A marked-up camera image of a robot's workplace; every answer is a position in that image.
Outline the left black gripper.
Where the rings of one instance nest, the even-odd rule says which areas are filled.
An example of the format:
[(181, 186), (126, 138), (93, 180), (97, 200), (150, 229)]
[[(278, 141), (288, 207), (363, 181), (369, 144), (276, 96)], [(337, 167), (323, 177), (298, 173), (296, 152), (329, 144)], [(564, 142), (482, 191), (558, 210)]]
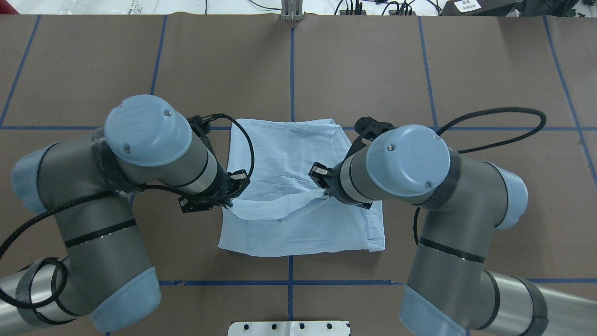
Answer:
[(228, 172), (218, 168), (215, 180), (206, 190), (192, 195), (191, 198), (181, 196), (179, 206), (182, 213), (203, 212), (215, 207), (230, 208), (232, 199), (240, 196), (250, 183), (246, 170)]

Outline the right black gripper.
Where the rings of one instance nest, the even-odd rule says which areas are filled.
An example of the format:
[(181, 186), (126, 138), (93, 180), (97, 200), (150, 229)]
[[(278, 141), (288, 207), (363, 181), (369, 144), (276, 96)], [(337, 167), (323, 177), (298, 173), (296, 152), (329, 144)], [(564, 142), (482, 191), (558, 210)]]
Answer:
[(309, 177), (320, 189), (326, 190), (326, 195), (334, 196), (339, 202), (371, 209), (374, 201), (364, 196), (352, 179), (352, 161), (353, 159), (347, 159), (333, 168), (314, 162), (309, 170)]

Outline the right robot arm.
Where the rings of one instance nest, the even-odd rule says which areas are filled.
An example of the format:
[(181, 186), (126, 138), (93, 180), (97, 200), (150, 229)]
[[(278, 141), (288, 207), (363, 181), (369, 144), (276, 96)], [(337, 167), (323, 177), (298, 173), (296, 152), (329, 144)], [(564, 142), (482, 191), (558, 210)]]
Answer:
[(528, 205), (524, 181), (450, 149), (431, 128), (408, 124), (366, 136), (342, 162), (309, 176), (344, 204), (399, 199), (427, 210), (400, 308), (416, 336), (594, 336), (596, 302), (486, 270), (495, 230)]

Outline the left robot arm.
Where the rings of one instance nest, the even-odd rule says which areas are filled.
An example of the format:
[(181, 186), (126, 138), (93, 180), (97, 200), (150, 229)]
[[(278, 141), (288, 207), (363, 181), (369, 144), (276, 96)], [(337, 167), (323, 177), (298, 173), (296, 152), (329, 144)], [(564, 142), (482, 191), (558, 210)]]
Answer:
[(1, 279), (1, 334), (17, 336), (88, 315), (113, 332), (151, 314), (160, 285), (130, 205), (162, 190), (182, 212), (230, 208), (252, 169), (228, 172), (207, 134), (224, 113), (184, 117), (168, 102), (140, 94), (111, 110), (103, 127), (51, 143), (14, 166), (14, 193), (35, 217), (1, 245), (1, 254), (34, 224), (54, 217), (65, 258), (47, 257)]

